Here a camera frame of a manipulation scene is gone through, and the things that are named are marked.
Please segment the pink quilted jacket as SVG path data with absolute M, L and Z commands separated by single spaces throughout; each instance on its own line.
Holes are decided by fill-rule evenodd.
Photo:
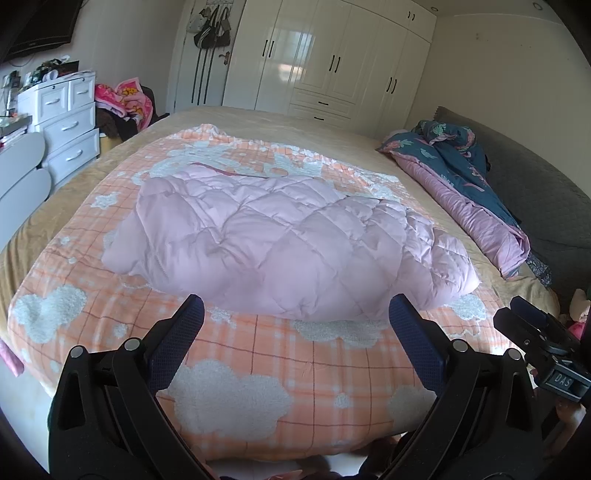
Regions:
M 382 320 L 396 295 L 431 310 L 479 285 L 463 243 L 396 200 L 201 164 L 147 180 L 102 261 L 162 293 L 297 321 Z

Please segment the white bedroom door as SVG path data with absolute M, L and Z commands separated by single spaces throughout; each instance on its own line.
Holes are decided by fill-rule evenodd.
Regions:
M 228 8 L 230 44 L 201 50 L 193 36 L 199 13 L 219 4 L 218 14 Z M 166 96 L 166 110 L 176 113 L 194 106 L 221 106 L 235 35 L 245 1 L 185 1 L 176 32 Z

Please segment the grey upholstered headboard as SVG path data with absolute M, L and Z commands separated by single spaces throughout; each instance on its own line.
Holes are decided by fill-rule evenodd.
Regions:
M 590 286 L 590 198 L 542 157 L 511 138 L 440 106 L 434 119 L 473 130 L 490 169 L 487 181 L 549 267 L 562 307 Z

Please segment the blue floral pink quilt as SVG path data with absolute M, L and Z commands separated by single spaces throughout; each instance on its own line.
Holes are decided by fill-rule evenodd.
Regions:
M 422 120 L 411 130 L 391 132 L 378 151 L 433 197 L 503 278 L 518 274 L 530 241 L 488 183 L 487 157 L 472 129 Z

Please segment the grey rounded chair backs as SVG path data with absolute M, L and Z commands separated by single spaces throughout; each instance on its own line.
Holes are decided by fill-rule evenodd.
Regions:
M 50 194 L 51 175 L 41 167 L 45 147 L 41 133 L 26 133 L 1 149 L 1 248 Z

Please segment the white plastic drawer cabinet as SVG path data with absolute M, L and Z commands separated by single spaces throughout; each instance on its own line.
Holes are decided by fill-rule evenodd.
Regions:
M 82 71 L 37 84 L 17 96 L 17 111 L 42 134 L 41 166 L 57 189 L 100 154 L 95 120 L 96 73 Z

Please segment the pink cartoon blanket pile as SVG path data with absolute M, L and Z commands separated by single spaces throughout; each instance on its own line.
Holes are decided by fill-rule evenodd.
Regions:
M 124 80 L 116 87 L 97 84 L 94 99 L 98 108 L 123 120 L 133 120 L 138 131 L 147 128 L 152 120 L 153 101 L 144 93 L 137 77 Z

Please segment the white glossy wardrobe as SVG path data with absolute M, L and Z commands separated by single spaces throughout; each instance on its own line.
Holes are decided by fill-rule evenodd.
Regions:
M 246 2 L 223 103 L 381 139 L 407 123 L 436 22 L 416 1 Z

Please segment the dark bags hanging on door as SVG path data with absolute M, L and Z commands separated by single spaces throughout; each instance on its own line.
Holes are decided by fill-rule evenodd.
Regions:
M 186 27 L 197 49 L 209 50 L 228 47 L 231 41 L 228 4 L 211 4 L 201 9 Z

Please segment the black wall television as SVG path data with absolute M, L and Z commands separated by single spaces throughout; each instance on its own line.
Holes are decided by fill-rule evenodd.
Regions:
M 1 62 L 69 43 L 82 5 L 82 0 L 1 0 Z

